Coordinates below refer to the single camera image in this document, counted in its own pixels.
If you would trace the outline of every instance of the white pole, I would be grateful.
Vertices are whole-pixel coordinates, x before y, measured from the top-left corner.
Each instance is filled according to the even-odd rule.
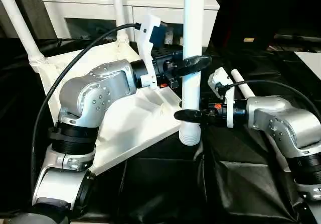
[[[244,81],[244,78],[242,77],[242,75],[239,73],[239,71],[237,69],[233,69],[231,71],[231,74],[232,74],[232,77],[234,78],[235,82]],[[241,92],[245,98],[255,97],[255,94],[253,93],[252,89],[250,89],[250,87],[247,84],[242,84],[242,85],[239,85],[238,87],[241,90]],[[281,168],[286,172],[290,171],[287,161],[286,161],[285,157],[282,155],[278,146],[276,145],[275,140],[268,134],[266,134],[266,137],[268,138],[271,146],[273,147],[273,149],[275,151],[276,159],[277,159],[279,165],[281,166]]]
[[[122,5],[122,0],[114,0],[115,7],[115,16],[116,16],[116,25],[121,26],[125,24],[125,15],[124,15],[124,7]],[[129,38],[126,33],[126,29],[120,30],[117,32],[117,42],[120,44],[129,43]]]
[[[239,73],[239,71],[237,69],[233,69],[231,71],[231,74],[232,74],[232,77],[234,78],[235,82],[244,81],[244,78],[242,77],[242,75]],[[238,87],[241,90],[241,92],[245,98],[255,97],[255,94],[253,93],[252,89],[250,89],[249,85],[242,84],[242,85],[239,85]]]
[[[202,54],[204,0],[184,0],[183,58]],[[199,109],[201,72],[183,77],[182,108]],[[180,141],[195,145],[201,139],[199,124],[182,122]]]
[[[29,63],[35,72],[38,72],[37,66],[46,62],[44,55],[39,51],[27,25],[22,17],[15,0],[1,0],[5,10],[13,24],[17,35],[19,36],[27,54]]]

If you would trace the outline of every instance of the white platform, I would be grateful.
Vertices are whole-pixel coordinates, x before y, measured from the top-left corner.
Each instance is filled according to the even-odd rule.
[[[296,55],[321,79],[321,53],[296,52]]]
[[[75,51],[49,57],[48,64],[39,67],[46,93],[78,53],[79,51]],[[68,72],[49,102],[53,121],[57,121],[59,92],[64,82],[85,75],[98,65],[121,59],[131,62],[139,57],[129,45],[118,48],[117,43],[97,46],[86,53]],[[180,121],[174,119],[174,113],[181,109],[180,101],[168,87],[154,91],[147,87],[139,89],[135,95],[114,102],[99,129],[91,171],[98,175],[178,131]]]

